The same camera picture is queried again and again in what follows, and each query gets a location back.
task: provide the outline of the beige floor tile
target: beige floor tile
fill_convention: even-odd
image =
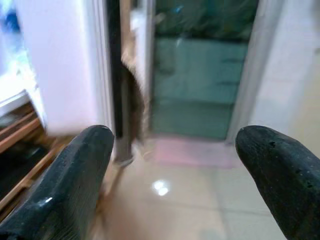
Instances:
[[[211,179],[221,208],[270,214],[254,180],[244,166],[219,169]]]
[[[226,240],[219,211],[178,205],[122,201],[107,215],[110,240]]]
[[[168,204],[148,205],[151,240],[226,240],[219,211]]]
[[[227,212],[224,219],[229,240],[286,240],[271,216]]]
[[[216,174],[214,168],[163,165],[153,163],[143,179],[144,199],[182,206],[219,208],[216,190],[206,176]],[[164,183],[167,193],[157,190]]]

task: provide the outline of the pink doormat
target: pink doormat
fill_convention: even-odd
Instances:
[[[224,142],[180,136],[157,136],[153,141],[153,160],[159,164],[224,169],[242,164],[235,147]]]

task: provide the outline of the glass door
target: glass door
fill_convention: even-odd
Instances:
[[[158,0],[151,127],[227,136],[258,0]]]

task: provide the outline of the floor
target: floor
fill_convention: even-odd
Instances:
[[[107,239],[285,240],[240,160],[224,157],[236,167],[170,165],[138,154],[108,206]]]

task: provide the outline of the white wall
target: white wall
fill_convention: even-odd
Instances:
[[[251,125],[290,133],[320,47],[318,0],[286,0],[265,68]]]
[[[85,0],[17,0],[50,135],[78,133],[99,118],[91,27]]]

